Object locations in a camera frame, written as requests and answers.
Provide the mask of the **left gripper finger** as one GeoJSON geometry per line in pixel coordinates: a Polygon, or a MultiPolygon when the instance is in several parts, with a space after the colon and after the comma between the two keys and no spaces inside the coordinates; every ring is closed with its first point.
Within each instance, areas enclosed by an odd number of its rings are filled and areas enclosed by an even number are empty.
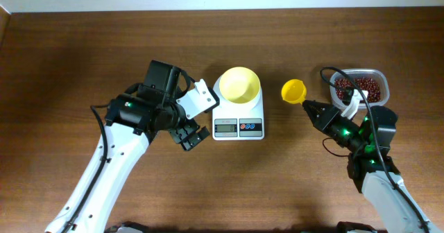
{"type": "Polygon", "coordinates": [[[210,136],[209,130],[206,127],[203,127],[198,132],[191,133],[184,140],[182,140],[180,144],[184,151],[190,151],[208,136],[210,136]]]}
{"type": "Polygon", "coordinates": [[[171,137],[176,144],[181,144],[196,134],[199,128],[200,126],[195,121],[186,122],[184,126],[172,129],[171,137]]]}

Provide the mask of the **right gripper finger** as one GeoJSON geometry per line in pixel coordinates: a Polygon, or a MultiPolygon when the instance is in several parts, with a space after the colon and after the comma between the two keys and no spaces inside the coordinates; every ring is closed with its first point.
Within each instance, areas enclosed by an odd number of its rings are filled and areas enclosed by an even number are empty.
{"type": "Polygon", "coordinates": [[[333,105],[318,101],[305,100],[302,103],[302,107],[309,117],[320,117],[326,111],[330,110],[333,105]]]}
{"type": "Polygon", "coordinates": [[[316,129],[322,129],[321,117],[323,107],[321,105],[304,104],[303,108],[316,129]]]}

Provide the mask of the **yellow measuring scoop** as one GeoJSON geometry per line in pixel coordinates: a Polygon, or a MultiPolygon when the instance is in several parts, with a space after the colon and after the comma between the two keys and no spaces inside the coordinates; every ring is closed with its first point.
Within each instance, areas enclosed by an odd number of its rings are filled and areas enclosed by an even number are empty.
{"type": "Polygon", "coordinates": [[[288,80],[281,89],[283,101],[290,104],[302,104],[307,95],[307,88],[303,81],[298,79],[288,80]]]}

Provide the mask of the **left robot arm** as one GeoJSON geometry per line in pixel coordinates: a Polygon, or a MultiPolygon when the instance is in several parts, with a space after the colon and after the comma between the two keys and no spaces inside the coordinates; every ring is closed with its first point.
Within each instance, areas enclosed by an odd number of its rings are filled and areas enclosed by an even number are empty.
{"type": "Polygon", "coordinates": [[[96,120],[101,137],[65,207],[47,232],[104,232],[121,190],[140,157],[161,131],[183,150],[196,147],[210,132],[195,116],[210,112],[220,99],[204,80],[176,66],[153,60],[145,79],[112,99],[96,120]]]}

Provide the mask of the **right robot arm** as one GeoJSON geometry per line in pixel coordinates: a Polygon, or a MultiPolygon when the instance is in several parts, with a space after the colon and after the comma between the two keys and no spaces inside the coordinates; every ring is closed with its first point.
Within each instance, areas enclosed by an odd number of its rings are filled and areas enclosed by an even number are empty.
{"type": "Polygon", "coordinates": [[[393,111],[369,107],[358,126],[341,116],[334,105],[304,101],[302,106],[317,130],[350,151],[348,176],[375,208],[388,232],[440,232],[407,191],[400,171],[388,156],[398,120],[393,111]]]}

